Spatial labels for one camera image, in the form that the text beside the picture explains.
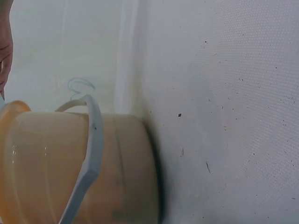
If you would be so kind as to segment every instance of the bucket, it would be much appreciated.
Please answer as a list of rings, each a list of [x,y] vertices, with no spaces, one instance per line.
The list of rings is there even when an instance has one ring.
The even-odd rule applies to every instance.
[[[88,114],[65,112],[86,105]],[[55,112],[21,101],[0,111],[4,224],[154,224],[155,162],[142,123],[101,114],[86,95]]]

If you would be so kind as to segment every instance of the white plastic handle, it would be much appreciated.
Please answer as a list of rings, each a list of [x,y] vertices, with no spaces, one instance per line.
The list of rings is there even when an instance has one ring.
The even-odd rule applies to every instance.
[[[104,148],[103,121],[98,103],[90,95],[71,100],[59,107],[56,112],[64,112],[74,106],[87,106],[89,113],[89,131],[86,157],[80,169],[71,197],[65,207],[59,224],[70,224],[82,203],[85,193],[98,178]]]

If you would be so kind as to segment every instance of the wall speck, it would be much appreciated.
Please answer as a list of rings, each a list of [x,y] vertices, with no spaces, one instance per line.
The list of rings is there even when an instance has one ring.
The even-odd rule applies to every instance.
[[[209,168],[209,164],[206,162],[206,168],[209,171],[209,173],[211,173],[210,168]]]

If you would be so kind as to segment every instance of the light blue string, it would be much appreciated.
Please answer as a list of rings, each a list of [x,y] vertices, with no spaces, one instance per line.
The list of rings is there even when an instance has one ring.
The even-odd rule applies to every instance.
[[[83,85],[86,85],[88,87],[91,87],[93,89],[93,93],[95,91],[95,86],[87,81],[86,79],[83,79],[83,78],[79,78],[79,77],[75,77],[75,78],[71,78],[68,83],[67,83],[67,87],[70,91],[74,92],[74,94],[71,96],[71,99],[72,100],[76,95],[79,95],[81,92],[76,90],[73,85],[74,84],[83,84]]]

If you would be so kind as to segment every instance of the person's hand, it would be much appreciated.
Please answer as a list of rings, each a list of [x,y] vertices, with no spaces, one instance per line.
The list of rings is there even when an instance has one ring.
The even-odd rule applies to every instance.
[[[4,98],[4,86],[7,82],[13,62],[13,39],[9,17],[0,21],[0,93]]]
[[[9,13],[13,0],[0,0],[0,94],[4,99],[6,85],[13,62],[13,39]]]

